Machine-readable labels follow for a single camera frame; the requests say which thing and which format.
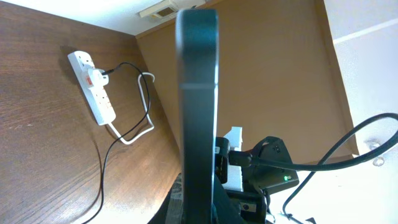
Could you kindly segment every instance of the wire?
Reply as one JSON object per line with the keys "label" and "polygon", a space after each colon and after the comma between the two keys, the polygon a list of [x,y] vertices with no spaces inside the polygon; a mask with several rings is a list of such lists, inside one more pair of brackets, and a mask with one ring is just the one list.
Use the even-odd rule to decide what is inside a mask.
{"label": "wire", "polygon": [[[367,120],[363,121],[361,124],[357,125],[351,131],[349,131],[346,135],[344,135],[324,156],[326,159],[322,159],[323,163],[333,154],[341,145],[343,145],[351,136],[357,133],[360,129],[364,128],[365,126],[384,118],[393,118],[398,120],[398,114],[395,113],[383,113]],[[384,144],[377,147],[376,149],[367,152],[361,156],[355,157],[353,159],[348,159],[347,161],[342,162],[335,162],[331,164],[317,164],[317,165],[303,165],[303,164],[289,164],[286,162],[277,162],[277,161],[270,161],[267,159],[260,159],[260,158],[253,158],[251,164],[252,165],[261,165],[261,166],[271,166],[281,169],[288,169],[288,170],[307,170],[307,171],[327,171],[327,170],[337,170],[343,169],[351,166],[358,165],[362,162],[369,161],[371,159],[380,156],[381,154],[388,151],[390,148],[394,147],[398,143],[398,131],[395,132],[394,135],[390,139],[388,139]]]}
{"label": "wire", "polygon": [[[145,98],[144,98],[144,93],[142,92],[142,87],[141,87],[141,77],[143,77],[144,75],[150,75],[152,77],[152,82],[155,82],[155,76],[152,73],[149,72],[143,72],[142,74],[139,74],[138,78],[137,78],[137,82],[138,82],[138,87],[139,87],[139,93],[141,95],[141,101],[142,101],[142,106],[144,107],[145,112],[147,111],[147,105],[145,102]],[[148,133],[149,131],[152,131],[155,126],[152,123],[152,121],[150,120],[149,114],[147,114],[147,120],[148,123],[150,125],[150,128],[146,129],[145,131],[141,131],[136,137],[132,138],[131,140],[127,141],[124,138],[121,138],[120,141],[123,142],[126,145],[132,144],[134,141],[136,141],[139,137],[143,136],[145,133]],[[121,135],[119,134],[119,131],[116,130],[116,128],[113,126],[112,123],[108,123],[108,126],[112,129],[112,131],[115,133],[115,135],[120,138]]]}
{"label": "wire", "polygon": [[[366,121],[363,121],[361,124],[359,124],[357,127],[355,127],[352,131],[350,131],[348,134],[346,134],[344,137],[342,137],[323,157],[322,159],[318,162],[318,165],[324,164],[329,157],[337,150],[340,148],[341,145],[344,144],[353,134],[355,134],[357,131],[359,131],[361,128],[369,125],[370,123],[377,121],[379,119],[383,118],[394,118],[397,119],[398,115],[397,114],[391,114],[391,113],[385,113],[385,114],[379,114],[376,116],[373,116],[372,118],[367,119]],[[289,196],[289,198],[286,199],[285,203],[282,206],[282,211],[284,215],[289,219],[293,220],[296,223],[302,223],[298,221],[297,219],[293,218],[292,214],[286,213],[286,206],[287,204],[304,188],[304,186],[310,181],[310,179],[315,175],[315,171],[312,171],[306,178],[305,180],[297,187],[297,189]]]}
{"label": "wire", "polygon": [[[112,72],[114,72],[115,70],[119,69],[121,65],[125,65],[125,64],[131,65],[132,67],[134,67],[134,68],[140,73],[140,75],[143,74],[143,72],[142,72],[138,67],[136,67],[135,65],[133,65],[132,63],[129,63],[129,62],[122,62],[122,63],[120,63],[116,68],[103,72],[103,75],[112,73]],[[99,205],[99,208],[98,208],[97,212],[96,212],[90,219],[88,219],[87,221],[83,222],[83,224],[87,224],[87,223],[89,223],[90,221],[92,221],[92,220],[99,214],[99,212],[101,211],[101,209],[102,209],[102,207],[103,207],[103,205],[104,205],[104,178],[105,178],[105,168],[106,168],[106,162],[108,161],[109,153],[111,152],[112,147],[115,145],[115,143],[117,143],[118,140],[120,140],[121,138],[123,138],[124,136],[126,136],[127,134],[129,134],[132,130],[134,130],[136,127],[138,127],[138,126],[143,122],[143,120],[146,118],[146,116],[148,115],[148,112],[149,112],[149,109],[150,109],[150,94],[149,94],[148,84],[147,84],[147,81],[146,81],[145,77],[142,76],[142,79],[144,80],[145,87],[146,87],[146,89],[147,89],[148,110],[145,112],[145,115],[141,118],[141,120],[140,120],[136,125],[134,125],[134,127],[132,127],[128,132],[124,133],[122,136],[120,136],[120,137],[118,137],[117,139],[115,139],[115,140],[112,142],[112,144],[110,145],[108,151],[106,152],[103,170],[101,171],[100,185],[99,185],[99,187],[100,187],[100,189],[101,189],[101,204]]]}

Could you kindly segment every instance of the thick black cable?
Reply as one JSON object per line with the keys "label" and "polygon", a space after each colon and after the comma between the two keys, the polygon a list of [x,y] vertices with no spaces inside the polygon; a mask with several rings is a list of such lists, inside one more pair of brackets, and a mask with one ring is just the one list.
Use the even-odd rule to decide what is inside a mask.
{"label": "thick black cable", "polygon": [[101,203],[100,203],[100,205],[99,205],[99,208],[98,208],[97,212],[96,212],[89,220],[83,222],[83,224],[87,224],[87,223],[89,223],[90,221],[92,221],[92,220],[100,213],[100,211],[101,211],[101,209],[102,209],[102,207],[103,207],[103,205],[104,205],[104,178],[105,178],[105,168],[106,168],[106,162],[108,161],[109,153],[111,152],[112,147],[113,147],[113,146],[115,145],[115,143],[117,143],[121,138],[123,138],[124,136],[126,136],[127,134],[129,134],[132,130],[136,129],[136,128],[145,120],[146,116],[148,115],[149,109],[150,109],[150,94],[149,94],[149,89],[148,89],[147,80],[145,79],[145,75],[142,74],[142,71],[141,71],[138,67],[136,67],[135,65],[133,65],[132,63],[129,63],[129,62],[122,62],[122,63],[120,63],[118,66],[116,66],[116,68],[110,69],[110,70],[108,70],[108,71],[105,71],[105,72],[103,72],[102,74],[103,74],[103,75],[110,74],[110,73],[116,71],[117,69],[119,69],[119,68],[121,67],[121,65],[131,65],[132,67],[134,67],[134,68],[142,75],[142,79],[144,80],[145,87],[146,87],[146,89],[147,89],[148,109],[147,109],[147,111],[145,112],[145,115],[141,118],[141,120],[140,120],[136,125],[134,125],[133,128],[131,128],[128,132],[124,133],[122,136],[118,137],[116,140],[114,140],[114,141],[112,142],[112,144],[110,145],[108,151],[106,152],[103,170],[101,171],[101,179],[99,180],[99,181],[100,181],[99,187],[100,187],[100,190],[101,190]]}
{"label": "thick black cable", "polygon": [[[329,158],[330,155],[339,148],[342,144],[344,144],[351,136],[357,133],[360,129],[364,128],[365,126],[384,118],[393,118],[398,121],[398,114],[395,113],[383,113],[367,120],[363,121],[361,124],[357,125],[351,131],[349,131],[346,135],[344,135],[324,156],[324,158]],[[260,158],[253,158],[251,161],[252,165],[256,166],[271,166],[281,169],[288,169],[288,170],[307,170],[307,171],[328,171],[328,170],[337,170],[343,169],[351,166],[358,165],[362,162],[369,161],[371,159],[380,156],[381,154],[388,151],[390,148],[394,147],[398,143],[398,131],[395,132],[394,135],[390,139],[388,139],[384,144],[377,147],[376,149],[367,152],[361,156],[355,157],[353,159],[348,159],[347,161],[342,162],[335,162],[331,164],[317,164],[317,165],[304,165],[304,164],[289,164],[286,162],[277,162],[277,161],[270,161],[267,159],[260,159]]]}
{"label": "thick black cable", "polygon": [[[374,116],[374,117],[372,117],[372,118],[369,118],[369,119],[367,119],[366,121],[363,121],[361,124],[363,124],[362,126],[361,126],[361,124],[360,125],[358,125],[357,127],[359,127],[358,129],[356,129],[356,128],[354,128],[353,129],[353,133],[352,133],[352,131],[350,131],[348,134],[346,134],[344,137],[342,137],[341,139],[340,139],[340,141],[338,141],[323,157],[322,157],[322,159],[318,162],[318,165],[322,165],[322,164],[324,164],[328,159],[329,159],[329,157],[337,150],[337,149],[339,149],[340,148],[340,146],[341,145],[343,145],[344,144],[344,142],[346,141],[346,140],[348,140],[352,135],[354,135],[357,131],[359,131],[361,128],[363,128],[363,127],[365,127],[365,126],[367,126],[368,124],[370,124],[370,123],[372,123],[372,122],[374,122],[374,121],[377,121],[377,120],[379,120],[379,119],[383,119],[383,118],[395,118],[395,117],[393,117],[393,116],[391,116],[391,114],[379,114],[379,115],[376,115],[376,116]],[[310,179],[314,176],[314,174],[315,174],[315,171],[312,171],[306,178],[305,178],[305,180],[299,185],[299,187],[297,187],[297,189],[289,196],[289,198],[287,198],[286,199],[286,201],[285,201],[285,203],[283,204],[283,207],[282,207],[282,211],[283,211],[283,213],[284,213],[284,215],[289,219],[289,220],[293,220],[294,222],[296,222],[296,223],[299,223],[299,224],[301,224],[302,222],[300,222],[300,221],[298,221],[298,220],[296,220],[295,218],[293,218],[292,217],[292,214],[288,214],[288,213],[286,213],[286,206],[287,206],[287,204],[304,188],[304,186],[308,183],[308,181],[310,181]]]}

